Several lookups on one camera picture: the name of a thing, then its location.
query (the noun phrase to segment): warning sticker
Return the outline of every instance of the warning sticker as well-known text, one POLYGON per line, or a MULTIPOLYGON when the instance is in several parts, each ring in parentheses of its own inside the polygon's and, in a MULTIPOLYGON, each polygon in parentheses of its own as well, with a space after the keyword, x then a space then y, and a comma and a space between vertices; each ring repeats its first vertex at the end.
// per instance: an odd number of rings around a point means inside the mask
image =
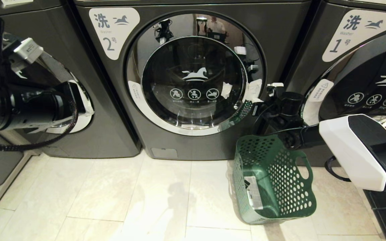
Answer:
POLYGON ((134 8, 94 8, 89 17, 108 58, 117 60, 129 34, 139 23, 134 8))
POLYGON ((386 12, 354 9, 345 14, 323 53, 330 62, 369 38, 386 31, 386 12))
POLYGON ((320 82, 316 85, 314 90, 309 95, 308 101, 311 101, 311 102, 323 101, 327 93, 330 91, 330 89, 333 88, 333 85, 334 83, 327 79, 320 80, 320 82))

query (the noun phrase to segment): number 2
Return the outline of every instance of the number 2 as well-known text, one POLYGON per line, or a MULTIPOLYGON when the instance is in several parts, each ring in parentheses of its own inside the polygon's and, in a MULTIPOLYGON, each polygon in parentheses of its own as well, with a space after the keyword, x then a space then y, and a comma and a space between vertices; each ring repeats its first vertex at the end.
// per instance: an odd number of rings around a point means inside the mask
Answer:
POLYGON ((108 48, 107 50, 114 50, 111 48, 111 40, 109 38, 103 38, 103 40, 108 40, 108 48))
POLYGON ((341 39, 338 39, 338 40, 336 40, 336 42, 337 42, 337 44, 336 44, 336 46, 335 46, 335 48, 333 49, 333 50, 330 50, 330 52, 331 53, 337 53, 337 47, 339 46, 339 44, 342 42, 342 40, 341 39))

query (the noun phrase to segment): green laundry basket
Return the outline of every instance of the green laundry basket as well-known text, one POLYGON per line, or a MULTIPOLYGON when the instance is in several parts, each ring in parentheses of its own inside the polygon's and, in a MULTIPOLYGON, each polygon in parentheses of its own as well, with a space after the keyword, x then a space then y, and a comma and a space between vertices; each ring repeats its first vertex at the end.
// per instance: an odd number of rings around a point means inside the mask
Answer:
POLYGON ((233 180, 239 211, 247 223, 283 222, 312 215, 317 208, 312 179, 305 153, 287 150, 277 135, 243 136, 236 143, 233 180), (309 171, 307 179, 296 165, 299 157, 309 171))

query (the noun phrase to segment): tile floor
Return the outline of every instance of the tile floor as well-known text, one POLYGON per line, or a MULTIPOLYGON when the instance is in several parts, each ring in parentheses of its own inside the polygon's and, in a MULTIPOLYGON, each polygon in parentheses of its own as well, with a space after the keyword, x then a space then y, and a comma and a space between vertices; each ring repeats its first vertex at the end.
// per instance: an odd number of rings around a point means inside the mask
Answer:
POLYGON ((144 152, 104 160, 33 157, 0 201, 0 241, 384 240, 363 192, 324 168, 313 169, 311 217, 245 224, 232 166, 153 160, 144 152))

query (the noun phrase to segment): white robot arm casing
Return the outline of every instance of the white robot arm casing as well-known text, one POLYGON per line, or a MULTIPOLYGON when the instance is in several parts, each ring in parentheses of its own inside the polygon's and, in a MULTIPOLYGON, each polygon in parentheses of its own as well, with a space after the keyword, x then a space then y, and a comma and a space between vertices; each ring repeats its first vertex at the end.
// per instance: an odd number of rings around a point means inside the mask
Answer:
POLYGON ((349 116, 320 122, 320 135, 355 186, 384 191, 386 172, 350 127, 349 116))

